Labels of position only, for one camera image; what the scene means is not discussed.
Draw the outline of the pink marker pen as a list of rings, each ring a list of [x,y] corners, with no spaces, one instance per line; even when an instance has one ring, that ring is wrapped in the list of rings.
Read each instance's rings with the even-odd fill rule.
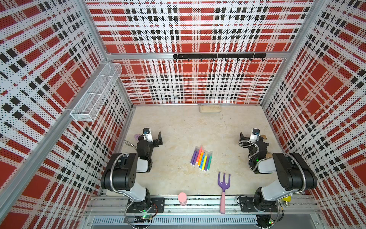
[[[201,162],[201,154],[203,152],[203,147],[201,146],[199,149],[200,149],[200,152],[199,152],[199,156],[198,156],[197,161],[196,161],[196,166],[198,166]]]

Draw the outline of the orange marker pen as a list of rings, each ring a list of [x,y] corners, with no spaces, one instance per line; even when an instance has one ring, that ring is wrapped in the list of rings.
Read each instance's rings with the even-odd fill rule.
[[[198,162],[197,162],[197,165],[198,165],[199,169],[201,169],[201,164],[202,164],[202,158],[203,158],[203,155],[204,155],[204,150],[203,150],[203,148],[201,147],[201,148],[200,148],[200,151],[199,151],[199,158],[198,158]]]

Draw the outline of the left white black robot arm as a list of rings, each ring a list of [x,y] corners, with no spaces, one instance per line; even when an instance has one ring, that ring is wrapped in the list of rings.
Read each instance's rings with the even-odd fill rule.
[[[162,133],[153,139],[150,128],[144,128],[143,134],[137,137],[137,144],[129,141],[124,144],[135,149],[132,153],[116,153],[110,161],[101,178],[102,189],[126,196],[128,204],[126,213],[163,213],[165,198],[151,197],[148,188],[136,180],[138,173],[149,173],[152,169],[152,154],[155,148],[163,145]]]

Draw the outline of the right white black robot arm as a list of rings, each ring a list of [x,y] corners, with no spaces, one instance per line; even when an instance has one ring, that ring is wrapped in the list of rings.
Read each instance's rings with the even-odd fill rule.
[[[259,187],[253,197],[254,209],[265,212],[280,199],[317,187],[317,177],[299,153],[272,153],[267,156],[269,143],[259,129],[249,137],[240,134],[238,145],[248,149],[248,166],[255,174],[276,174],[277,178],[265,187]]]

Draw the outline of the blue marker pen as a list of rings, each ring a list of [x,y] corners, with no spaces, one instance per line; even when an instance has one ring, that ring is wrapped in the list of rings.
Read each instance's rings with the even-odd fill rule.
[[[200,167],[199,167],[200,170],[203,170],[203,166],[204,166],[204,163],[205,163],[205,158],[206,158],[206,152],[203,152]]]

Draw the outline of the purple smiley toy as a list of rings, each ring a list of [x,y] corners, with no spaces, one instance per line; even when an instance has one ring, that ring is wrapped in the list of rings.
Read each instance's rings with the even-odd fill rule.
[[[135,139],[136,141],[138,141],[140,136],[141,136],[141,134],[135,134],[135,135],[134,135],[134,139]]]

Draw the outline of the pink cylindrical cup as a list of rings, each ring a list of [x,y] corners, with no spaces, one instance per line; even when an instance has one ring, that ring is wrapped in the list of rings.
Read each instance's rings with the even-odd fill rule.
[[[186,193],[184,193],[184,192],[179,193],[178,201],[179,201],[181,206],[186,206],[187,205],[187,200],[188,200],[188,197],[187,197]]]

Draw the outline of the yellow light bulb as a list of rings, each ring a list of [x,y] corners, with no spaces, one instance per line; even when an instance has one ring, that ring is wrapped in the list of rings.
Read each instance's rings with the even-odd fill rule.
[[[290,202],[291,202],[292,198],[291,198],[291,195],[290,196],[287,196],[287,197],[284,197],[282,198],[282,201],[284,203],[284,205],[286,207],[289,207],[290,206]]]

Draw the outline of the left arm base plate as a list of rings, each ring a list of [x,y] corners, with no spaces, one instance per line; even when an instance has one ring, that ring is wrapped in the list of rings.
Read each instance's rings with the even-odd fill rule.
[[[141,202],[134,202],[127,213],[163,213],[165,198],[147,198]]]

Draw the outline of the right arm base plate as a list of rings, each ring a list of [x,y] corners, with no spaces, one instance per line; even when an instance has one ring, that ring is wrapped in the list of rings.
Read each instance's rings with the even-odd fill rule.
[[[277,212],[277,204],[275,201],[256,200],[254,197],[241,195],[237,197],[236,203],[239,205],[241,212]]]

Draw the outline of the black hook rail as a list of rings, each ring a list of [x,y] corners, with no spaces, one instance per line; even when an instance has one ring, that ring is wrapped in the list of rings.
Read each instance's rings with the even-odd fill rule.
[[[174,54],[173,59],[265,59],[266,53],[209,53],[209,54]]]

